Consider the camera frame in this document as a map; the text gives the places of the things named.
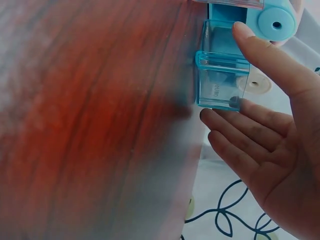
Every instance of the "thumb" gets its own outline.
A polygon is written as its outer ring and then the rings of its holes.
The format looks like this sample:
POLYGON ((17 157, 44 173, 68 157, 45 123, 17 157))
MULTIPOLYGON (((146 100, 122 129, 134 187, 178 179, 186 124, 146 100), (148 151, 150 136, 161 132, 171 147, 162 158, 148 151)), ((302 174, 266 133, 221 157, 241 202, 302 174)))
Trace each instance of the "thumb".
POLYGON ((248 61, 270 77, 290 98, 296 128, 314 164, 320 165, 320 77, 285 52, 236 22, 233 36, 248 61))

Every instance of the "wood grain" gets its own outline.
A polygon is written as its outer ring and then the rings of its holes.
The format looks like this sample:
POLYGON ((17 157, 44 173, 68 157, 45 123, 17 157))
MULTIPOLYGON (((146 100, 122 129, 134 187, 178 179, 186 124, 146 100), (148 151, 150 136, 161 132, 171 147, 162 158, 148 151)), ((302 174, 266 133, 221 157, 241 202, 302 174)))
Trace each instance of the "wood grain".
POLYGON ((0 0, 0 239, 173 240, 202 140, 190 0, 0 0))

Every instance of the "hand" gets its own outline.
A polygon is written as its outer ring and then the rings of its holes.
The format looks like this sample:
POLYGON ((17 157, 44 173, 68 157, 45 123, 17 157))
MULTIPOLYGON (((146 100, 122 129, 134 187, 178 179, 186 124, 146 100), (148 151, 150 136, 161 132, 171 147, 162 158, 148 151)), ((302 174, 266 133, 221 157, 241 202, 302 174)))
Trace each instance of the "hand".
POLYGON ((235 23, 233 35, 244 56, 289 96, 293 117, 248 100, 240 113, 204 109, 209 141, 280 227, 319 240, 320 77, 243 23, 235 23))
MULTIPOLYGON (((305 0, 290 0, 295 13, 296 13, 296 18, 298 20, 298 24, 300 24, 302 14, 304 12, 304 6, 305 6, 305 0)), ((274 41, 272 42, 275 46, 279 47, 285 44, 287 41, 274 41)))

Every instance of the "light blue plastic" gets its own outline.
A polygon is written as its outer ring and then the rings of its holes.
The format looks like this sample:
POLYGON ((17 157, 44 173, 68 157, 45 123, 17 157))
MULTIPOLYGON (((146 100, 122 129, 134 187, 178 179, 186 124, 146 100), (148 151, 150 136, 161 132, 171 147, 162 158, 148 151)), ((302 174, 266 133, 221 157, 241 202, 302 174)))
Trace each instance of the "light blue plastic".
POLYGON ((210 3, 201 47, 195 55, 196 103, 204 108, 239 111, 245 89, 238 88, 237 79, 248 80, 250 63, 232 36, 233 24, 246 23, 259 38, 283 41, 297 31, 294 9, 290 0, 226 0, 226 4, 222 4, 223 0, 194 1, 210 3), (249 3, 247 8, 239 7, 246 2, 249 3))

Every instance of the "transparent shavings container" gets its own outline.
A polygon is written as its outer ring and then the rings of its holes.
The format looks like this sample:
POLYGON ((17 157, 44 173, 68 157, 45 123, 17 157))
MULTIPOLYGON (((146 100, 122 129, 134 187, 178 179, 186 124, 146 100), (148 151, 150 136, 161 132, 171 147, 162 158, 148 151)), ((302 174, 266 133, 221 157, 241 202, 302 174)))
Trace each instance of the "transparent shavings container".
POLYGON ((265 0, 194 0, 195 2, 207 4, 223 4, 242 8, 263 9, 265 0))
POLYGON ((232 23, 204 22, 201 50, 195 55, 198 69, 196 102, 200 107, 239 111, 250 64, 242 55, 233 36, 232 23))

